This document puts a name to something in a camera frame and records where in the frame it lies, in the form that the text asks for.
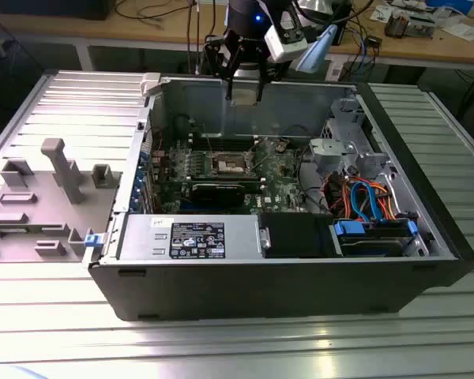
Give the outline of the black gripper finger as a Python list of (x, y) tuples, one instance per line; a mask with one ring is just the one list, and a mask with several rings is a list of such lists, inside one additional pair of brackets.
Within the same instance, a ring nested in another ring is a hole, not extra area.
[(291, 61), (275, 63), (264, 40), (242, 39), (240, 41), (242, 61), (240, 70), (244, 77), (256, 77), (258, 87), (256, 102), (261, 101), (265, 86), (273, 81), (280, 81), (287, 73)]
[(206, 60), (211, 74), (227, 82), (226, 100), (231, 100), (233, 79), (240, 66), (240, 36), (232, 30), (222, 36), (210, 35), (204, 45)]

